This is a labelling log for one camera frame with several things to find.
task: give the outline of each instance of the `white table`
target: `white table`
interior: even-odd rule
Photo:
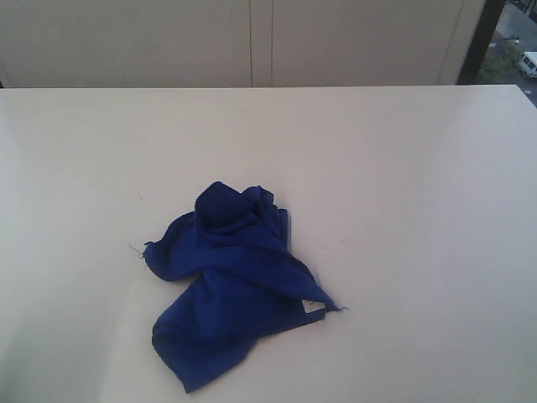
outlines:
[[[129,248],[214,180],[290,210],[348,310],[185,395],[185,288]],[[514,86],[0,92],[0,400],[531,402],[537,112]]]

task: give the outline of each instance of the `blue cloth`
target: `blue cloth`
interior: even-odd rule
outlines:
[[[159,317],[153,345],[187,393],[244,360],[258,338],[322,319],[337,308],[287,249],[289,218],[261,186],[215,182],[196,208],[147,243],[162,280],[199,275]],[[325,304],[306,313],[302,300]]]

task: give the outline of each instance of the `white van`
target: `white van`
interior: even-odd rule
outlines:
[[[519,68],[526,76],[537,78],[537,52],[524,52]]]

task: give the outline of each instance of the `small white label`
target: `small white label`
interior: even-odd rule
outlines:
[[[319,311],[320,309],[325,309],[326,305],[322,302],[317,301],[308,301],[308,300],[302,300],[302,306],[304,307],[305,313],[312,313],[315,311]]]

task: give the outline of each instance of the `cloth fold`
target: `cloth fold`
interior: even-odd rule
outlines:
[[[272,193],[215,182],[193,212],[146,243],[143,257],[162,280],[199,275],[153,327],[155,350],[187,393],[243,361],[258,338],[337,310],[287,249],[288,231],[288,213]],[[322,308],[305,310],[303,300]]]

